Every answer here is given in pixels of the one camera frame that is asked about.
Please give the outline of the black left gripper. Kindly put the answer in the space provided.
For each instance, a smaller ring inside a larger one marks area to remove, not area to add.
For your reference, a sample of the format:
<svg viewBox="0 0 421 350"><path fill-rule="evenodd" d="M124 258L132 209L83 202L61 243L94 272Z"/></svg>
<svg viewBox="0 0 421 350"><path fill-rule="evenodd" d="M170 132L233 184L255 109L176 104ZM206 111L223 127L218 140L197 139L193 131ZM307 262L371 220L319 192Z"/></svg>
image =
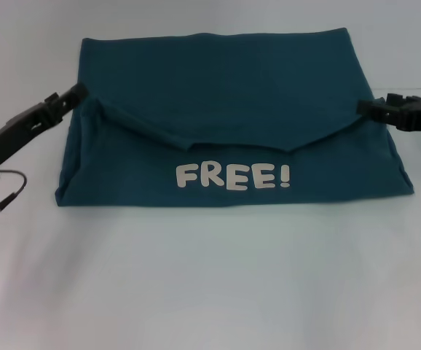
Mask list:
<svg viewBox="0 0 421 350"><path fill-rule="evenodd" d="M0 165L48 128L59 124L86 97L88 89L80 82L62 95L53 93L29 114L12 118L0 129Z"/></svg>

